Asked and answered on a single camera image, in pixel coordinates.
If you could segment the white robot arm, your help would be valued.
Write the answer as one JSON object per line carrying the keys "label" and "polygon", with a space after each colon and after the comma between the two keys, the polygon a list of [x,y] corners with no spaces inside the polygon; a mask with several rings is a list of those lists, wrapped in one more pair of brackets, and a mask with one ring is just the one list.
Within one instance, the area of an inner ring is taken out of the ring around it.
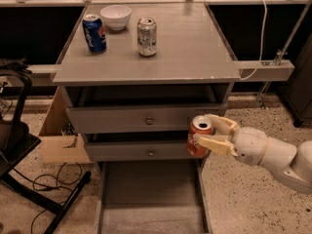
{"label": "white robot arm", "polygon": [[206,114],[191,121],[188,142],[188,151],[195,157],[204,157],[208,151],[233,156],[243,164],[262,167],[297,192],[312,193],[311,140],[294,146],[228,118]]}

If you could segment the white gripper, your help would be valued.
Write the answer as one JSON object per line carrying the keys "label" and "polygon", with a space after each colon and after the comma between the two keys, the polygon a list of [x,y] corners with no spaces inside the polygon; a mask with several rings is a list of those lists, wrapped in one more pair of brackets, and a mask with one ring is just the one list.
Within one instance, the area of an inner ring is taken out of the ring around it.
{"label": "white gripper", "polygon": [[237,161],[246,165],[259,164],[268,140],[265,132],[251,127],[240,129],[237,122],[226,117],[214,114],[205,117],[212,123],[214,136],[195,134],[193,138],[200,146],[219,155],[235,156]]}

